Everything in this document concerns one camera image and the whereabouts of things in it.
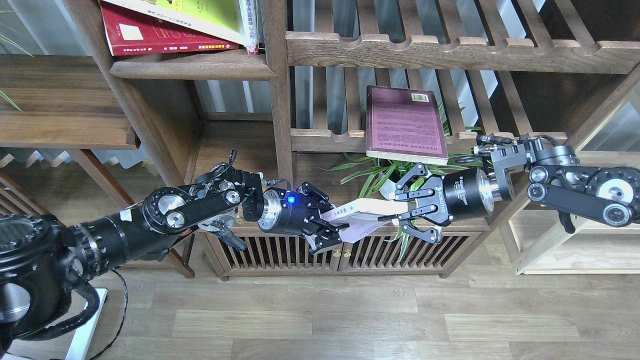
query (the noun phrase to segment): book cover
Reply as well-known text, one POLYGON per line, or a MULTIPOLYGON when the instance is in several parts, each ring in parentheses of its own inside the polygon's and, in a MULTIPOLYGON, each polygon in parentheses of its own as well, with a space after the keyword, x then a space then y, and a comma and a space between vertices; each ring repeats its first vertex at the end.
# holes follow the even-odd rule
POLYGON ((368 86, 367 156, 445 165, 449 155, 434 93, 368 86))
POLYGON ((162 21, 120 6, 100 3, 111 54, 139 55, 220 51, 238 44, 162 21))
POLYGON ((243 46, 250 44, 238 0, 103 0, 243 46))

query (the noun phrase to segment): cable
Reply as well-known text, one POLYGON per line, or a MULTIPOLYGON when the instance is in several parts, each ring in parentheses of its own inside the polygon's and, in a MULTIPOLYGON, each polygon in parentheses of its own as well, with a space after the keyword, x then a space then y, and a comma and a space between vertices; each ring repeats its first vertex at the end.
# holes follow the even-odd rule
POLYGON ((127 282, 124 281, 124 278, 122 277, 122 275, 120 275, 120 273, 118 273, 116 270, 112 269, 111 271, 120 278, 120 281, 122 281, 122 286, 124 286, 124 309, 122 310, 122 320, 120 321, 120 327, 118 328, 118 332, 116 332, 116 336, 114 336, 113 340, 111 340, 111 342, 108 343, 107 346, 105 346, 98 354, 95 354, 93 357, 91 357, 90 360, 97 359, 102 354, 104 354, 105 351, 109 350, 109 348, 113 345, 113 343, 116 341, 116 339, 120 335, 120 331, 122 331, 122 326, 124 325, 124 319, 127 316, 127 305, 129 303, 129 292, 127 291, 127 282))

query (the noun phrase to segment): book spine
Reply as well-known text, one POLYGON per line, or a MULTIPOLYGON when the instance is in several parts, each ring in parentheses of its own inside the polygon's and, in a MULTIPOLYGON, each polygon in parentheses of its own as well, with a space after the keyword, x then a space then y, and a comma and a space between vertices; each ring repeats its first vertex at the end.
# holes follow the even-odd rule
POLYGON ((189 29, 200 31, 201 33, 213 35, 231 42, 246 46, 246 37, 236 31, 229 30, 222 26, 200 20, 197 17, 175 12, 162 6, 154 5, 141 0, 104 0, 107 3, 122 6, 135 12, 157 17, 158 19, 172 22, 189 29))
POLYGON ((236 46, 206 43, 194 44, 153 44, 153 45, 109 45, 113 56, 129 56, 142 54, 189 53, 196 51, 222 51, 237 49, 236 46))
POLYGON ((258 54, 258 24, 256 19, 255 1, 254 0, 239 0, 240 12, 242 14, 242 22, 244 33, 247 37, 246 52, 249 55, 258 54))

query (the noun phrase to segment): wooden shelf board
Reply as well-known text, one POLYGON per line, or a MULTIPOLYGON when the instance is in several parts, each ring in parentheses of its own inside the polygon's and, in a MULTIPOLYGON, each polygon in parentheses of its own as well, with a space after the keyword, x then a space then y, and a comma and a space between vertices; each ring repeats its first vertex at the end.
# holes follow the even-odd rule
MULTIPOLYGON (((554 210, 522 210, 511 221, 517 246, 528 249, 558 221, 554 210)), ((640 225, 612 228, 589 222, 578 234, 548 251, 527 267, 525 274, 601 274, 640 273, 640 225)), ((518 254, 510 255, 515 259, 518 254)))
MULTIPOLYGON (((273 139, 273 123, 251 121, 214 121, 207 122, 202 132, 200 151, 195 162, 193 182, 199 175, 211 170, 214 165, 228 160, 231 149, 237 149, 234 167, 251 172, 262 172, 266 179, 278 177, 278 167, 273 139)), ((308 181, 329 196, 331 203, 340 206, 356 199, 364 183, 359 177, 345 185, 340 179, 350 174, 349 170, 326 172, 322 168, 331 168, 346 161, 342 154, 297 153, 294 157, 294 179, 292 186, 297 188, 308 181)), ((255 228, 255 224, 238 224, 237 227, 255 228)), ((485 231, 489 227, 483 218, 464 220, 446 227, 447 232, 485 231)), ((242 229, 239 232, 254 233, 242 229)))
POLYGON ((136 149, 138 140, 93 58, 1 55, 0 146, 136 149))
POLYGON ((249 55, 244 49, 121 57, 109 72, 125 79, 267 81, 275 77, 264 55, 249 55))
POLYGON ((440 44, 437 37, 414 35, 398 44, 386 34, 352 39, 336 33, 287 32, 289 64, 300 66, 627 74, 640 59, 640 42, 600 41, 596 46, 593 54, 584 54, 575 40, 553 40, 541 53, 522 38, 489 45, 484 38, 459 37, 440 44))

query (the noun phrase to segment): spider plant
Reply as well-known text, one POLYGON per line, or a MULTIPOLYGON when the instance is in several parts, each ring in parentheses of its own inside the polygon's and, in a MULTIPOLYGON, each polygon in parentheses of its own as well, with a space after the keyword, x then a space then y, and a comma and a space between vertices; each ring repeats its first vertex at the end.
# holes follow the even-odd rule
MULTIPOLYGON (((12 12, 9 12, 9 11, 0 11, 0 13, 12 13, 12 12)), ((12 32, 14 32, 14 33, 16 33, 16 34, 19 34, 19 32, 18 32, 18 31, 15 31, 14 29, 12 29, 12 28, 10 28, 9 26, 7 26, 7 25, 3 24, 2 22, 0 22, 0 28, 6 28, 6 29, 9 29, 10 31, 12 31, 12 32)), ((18 43, 16 43, 15 41, 11 40, 11 39, 10 39, 10 38, 8 38, 6 35, 2 35, 2 34, 0 34, 0 47, 2 47, 2 48, 4 49, 4 51, 5 51, 5 52, 7 52, 7 53, 11 53, 11 51, 9 51, 9 49, 6 47, 5 43, 6 43, 6 44, 9 44, 9 45, 11 45, 11 46, 13 46, 13 47, 15 47, 15 48, 17 48, 18 50, 22 51, 23 53, 25 53, 25 54, 27 54, 27 55, 29 55, 29 56, 33 57, 33 55, 29 54, 29 52, 28 52, 28 51, 26 51, 22 46, 18 45, 18 43)), ((4 100, 8 101, 11 105, 13 105, 13 107, 14 107, 14 108, 18 109, 19 111, 22 111, 22 110, 20 109, 20 107, 18 107, 18 105, 17 105, 13 100, 11 100, 11 98, 9 98, 9 97, 4 93, 4 91, 2 91, 2 90, 0 90, 0 97, 2 97, 4 100)))
MULTIPOLYGON (((449 127, 449 121, 447 119, 447 115, 444 111, 444 106, 442 103, 438 104, 438 110, 440 112, 440 118, 442 119, 442 127, 443 127, 444 134, 446 136, 449 136, 451 135, 451 129, 449 127)), ((467 126, 466 129, 471 131, 482 131, 482 129, 477 126, 467 126)), ((338 165, 333 168, 323 169, 323 170, 338 171, 338 170, 345 170, 348 168, 362 167, 365 164, 369 164, 370 165, 369 168, 356 171, 340 180, 340 184, 346 184, 357 177, 367 176, 367 179, 365 180, 365 183, 362 186, 362 189, 360 190, 359 197, 371 196, 373 193, 380 191, 380 189, 387 182, 387 180, 391 179, 392 181, 393 180, 397 181, 415 166, 415 163, 411 161, 387 160, 387 159, 373 158, 370 156, 363 156, 361 158, 354 159, 351 156, 349 156, 349 154, 347 154, 346 152, 343 153, 343 155, 348 160, 347 163, 338 165)), ((470 156, 470 155, 471 154, 450 153, 449 158, 458 158, 460 156, 470 156)), ((459 165, 454 160, 449 160, 446 165, 425 164, 425 166, 427 166, 429 171, 431 171, 431 173, 433 173, 434 175, 444 175, 446 171, 465 170, 468 167, 482 166, 482 165, 483 164, 479 161, 475 163, 466 163, 464 165, 459 165)), ((418 190, 422 186, 422 184, 424 184, 424 179, 418 178, 418 180, 410 186, 409 191, 418 190)), ((409 244, 409 234, 403 233, 402 230, 398 228, 396 235, 391 240, 388 240, 388 241, 395 241, 400 237, 402 237, 402 243, 400 246, 400 252, 399 252, 397 261, 402 261, 402 259, 404 258, 404 255, 406 253, 406 247, 409 244)))

